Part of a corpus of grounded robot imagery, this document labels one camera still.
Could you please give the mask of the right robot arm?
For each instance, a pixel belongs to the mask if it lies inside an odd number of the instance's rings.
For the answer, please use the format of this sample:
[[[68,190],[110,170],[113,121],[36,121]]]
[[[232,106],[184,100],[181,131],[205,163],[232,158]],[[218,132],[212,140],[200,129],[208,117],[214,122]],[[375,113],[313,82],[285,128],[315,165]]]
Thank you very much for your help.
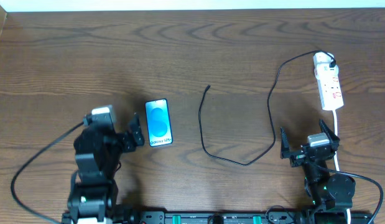
[[[297,223],[347,223],[346,210],[353,205],[356,182],[347,175],[331,174],[327,160],[333,159],[340,138],[319,121],[321,133],[307,137],[307,144],[291,151],[286,132],[281,129],[281,158],[290,160],[291,167],[301,167],[305,174],[305,189],[313,207],[296,215]]]

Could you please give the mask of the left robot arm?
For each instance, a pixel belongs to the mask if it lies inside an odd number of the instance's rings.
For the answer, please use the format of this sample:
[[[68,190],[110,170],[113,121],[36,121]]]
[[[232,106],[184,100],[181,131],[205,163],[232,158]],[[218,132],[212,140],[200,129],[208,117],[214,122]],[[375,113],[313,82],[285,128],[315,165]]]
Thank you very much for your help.
[[[114,176],[121,167],[122,154],[144,145],[139,116],[134,115],[125,133],[114,130],[110,113],[88,114],[86,128],[75,139],[78,170],[71,178],[68,210],[62,223],[139,223],[137,211],[117,204],[118,186]]]

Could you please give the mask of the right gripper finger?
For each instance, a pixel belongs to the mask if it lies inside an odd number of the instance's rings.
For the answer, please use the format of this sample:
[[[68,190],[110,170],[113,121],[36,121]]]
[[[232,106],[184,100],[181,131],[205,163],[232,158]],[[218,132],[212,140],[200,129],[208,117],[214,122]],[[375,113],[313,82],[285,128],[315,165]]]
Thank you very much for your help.
[[[280,127],[281,132],[281,159],[289,159],[290,158],[290,146],[289,141],[287,139],[286,132],[283,127]]]
[[[319,127],[323,133],[328,137],[330,144],[338,144],[340,142],[340,138],[326,125],[324,120],[319,120]]]

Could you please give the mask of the blue Galaxy smartphone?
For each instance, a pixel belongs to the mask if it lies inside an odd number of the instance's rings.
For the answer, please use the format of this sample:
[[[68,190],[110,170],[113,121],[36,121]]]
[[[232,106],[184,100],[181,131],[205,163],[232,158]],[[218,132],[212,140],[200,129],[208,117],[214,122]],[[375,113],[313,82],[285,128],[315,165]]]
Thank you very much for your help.
[[[163,98],[145,103],[147,131],[151,147],[173,143],[168,101]]]

